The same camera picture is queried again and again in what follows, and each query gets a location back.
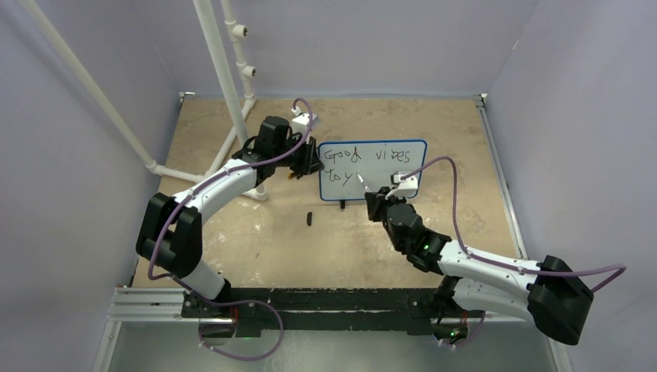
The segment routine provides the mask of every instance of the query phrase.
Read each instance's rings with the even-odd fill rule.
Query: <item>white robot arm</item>
[[[249,139],[207,181],[171,197],[161,193],[154,195],[146,207],[136,244],[137,253],[151,259],[160,233],[166,231],[157,248],[155,264],[201,296],[216,302],[227,302],[230,299],[230,283],[214,272],[201,257],[201,228],[219,209],[261,184],[277,167],[289,167],[297,178],[320,171],[322,163],[315,138],[307,136],[300,143],[303,137],[301,132],[306,132],[308,122],[308,114],[298,115],[293,119],[292,126],[286,119],[267,116],[260,125],[258,135]],[[313,126],[317,122],[316,115],[313,115]],[[296,146],[298,148],[287,157],[273,163],[265,161],[280,157]],[[177,208],[179,212],[174,216],[176,229],[170,231],[166,222]]]
[[[542,262],[520,260],[470,247],[465,250],[451,237],[425,228],[413,206],[395,196],[394,190],[403,190],[403,183],[366,191],[367,214],[370,221],[382,222],[395,250],[414,267],[444,276],[434,298],[425,304],[438,309],[439,321],[459,318],[464,311],[495,312],[533,322],[562,343],[578,343],[593,292],[577,276],[536,274],[572,272],[563,261],[551,256]]]

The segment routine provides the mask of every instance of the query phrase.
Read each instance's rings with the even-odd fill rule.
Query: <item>whiteboard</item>
[[[362,200],[365,190],[356,173],[371,191],[390,187],[391,174],[414,171],[424,164],[427,143],[423,139],[324,142],[318,152],[324,164],[319,172],[319,197],[325,202]]]

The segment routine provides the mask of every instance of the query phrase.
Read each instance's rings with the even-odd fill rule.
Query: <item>pvc pipe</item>
[[[235,137],[237,137],[237,135],[235,133],[235,128],[231,128],[230,132],[226,136],[226,139],[224,140],[224,143],[222,144],[222,148],[219,149],[219,152],[217,153],[217,156],[212,161],[212,165],[208,168],[208,171],[205,172],[206,177],[214,174],[216,171],[219,170],[219,167],[224,162],[225,156],[230,151],[230,147],[232,146],[232,142],[235,141]]]
[[[237,28],[242,28],[244,27],[243,25],[238,25],[237,21],[235,20],[235,15],[232,12],[232,6],[230,4],[230,0],[221,0],[222,3],[222,10],[224,11],[224,18],[225,21],[224,23],[226,24],[226,29],[228,30],[228,35],[230,38],[230,41],[232,42],[232,48],[235,51],[235,59],[236,59],[236,64],[237,64],[237,71],[239,73],[239,79],[242,81],[242,84],[244,85],[244,97],[245,98],[252,98],[253,97],[253,88],[251,87],[251,81],[249,80],[250,78],[253,77],[255,74],[255,68],[252,66],[248,66],[246,64],[246,57],[244,57],[244,50],[242,49],[242,43],[239,41],[239,38],[235,35],[233,30]],[[248,71],[253,70],[252,74],[248,74],[248,76],[245,75],[245,69]]]
[[[247,99],[244,101],[244,106],[242,107],[242,116],[246,120],[246,117],[249,115],[249,112],[253,108],[253,105],[255,105],[256,100],[251,98]],[[208,169],[207,172],[205,172],[205,176],[209,176],[211,174],[214,174],[216,171],[219,170],[219,167],[221,167],[222,163],[224,162],[224,159],[228,152],[230,151],[230,147],[232,146],[232,142],[235,140],[236,133],[235,133],[235,127],[230,129],[230,132],[226,136],[226,139],[224,143],[222,144],[222,148],[219,149],[219,152],[217,153],[217,156],[215,159],[212,161],[212,165],[210,166],[210,169]]]
[[[215,66],[215,72],[217,73],[219,84],[222,87],[224,99],[228,106],[230,118],[232,119],[232,126],[237,132],[239,143],[244,144],[248,138],[246,136],[246,124],[242,116],[242,109],[239,106],[235,84],[230,74],[230,66],[228,57],[225,55],[222,36],[219,34],[215,11],[212,9],[210,0],[194,0],[194,7],[196,8],[198,21],[201,23],[201,28],[203,29],[205,42],[208,44],[212,64]]]
[[[205,179],[205,176],[181,172],[179,170],[167,168],[164,165],[157,165],[155,167],[154,173],[159,174],[160,176],[180,178],[181,180],[191,181],[194,182],[195,184]]]
[[[242,195],[261,202],[264,202],[269,198],[269,194],[267,193],[264,184],[259,184],[256,188],[252,188],[251,190],[242,193]]]
[[[50,23],[50,20],[41,11],[41,8],[34,2],[34,0],[21,0],[22,7],[26,10],[32,20],[39,28],[41,33],[50,41],[53,48],[57,51],[60,57],[64,60],[66,65],[73,71],[75,76],[80,79],[80,82],[87,89],[91,97],[95,99],[101,109],[107,114],[111,121],[116,126],[116,129],[126,138],[130,146],[135,150],[139,158],[146,165],[146,168],[153,173],[157,167],[155,160],[148,154],[148,151],[135,136],[135,133],[130,129],[128,124],[121,114],[116,110],[114,105],[109,101],[105,93],[100,89],[98,84],[91,77],[86,68],[78,60],[73,50],[68,46],[64,38],[57,32],[55,26]]]

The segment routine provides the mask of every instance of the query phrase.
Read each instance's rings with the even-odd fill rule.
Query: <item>lavender wall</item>
[[[179,105],[129,0],[42,2],[158,159]],[[158,177],[13,0],[0,0],[2,370],[88,371]]]
[[[569,348],[577,371],[657,365],[655,17],[651,0],[541,0],[488,96],[529,253],[629,267]]]
[[[233,5],[238,21],[249,27],[243,45],[258,70],[258,95],[436,96],[488,91],[537,1],[233,0]],[[137,5],[176,87],[221,94],[194,5],[179,0]],[[230,50],[219,1],[213,5]]]

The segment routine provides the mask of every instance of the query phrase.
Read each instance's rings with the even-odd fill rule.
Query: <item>wooden table surface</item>
[[[292,100],[258,100],[246,120],[257,134],[267,115],[291,119]],[[468,246],[516,257],[497,175],[479,114],[470,100],[312,99],[322,120],[312,135],[323,141],[422,138],[427,160],[450,155],[458,165],[458,219]],[[167,167],[204,174],[231,128],[223,100],[188,99],[178,120]],[[233,144],[230,153],[237,150]],[[316,175],[287,179],[279,168],[265,181],[270,198],[236,198],[203,229],[203,258],[235,287],[434,288],[441,278],[412,267],[392,249],[380,223],[369,222],[363,203],[340,210],[319,198]],[[171,195],[190,182],[162,177]],[[425,225],[454,237],[452,172],[438,162],[422,175],[411,200]],[[312,226],[306,215],[313,212]],[[149,281],[148,262],[139,258],[134,287],[173,287]]]

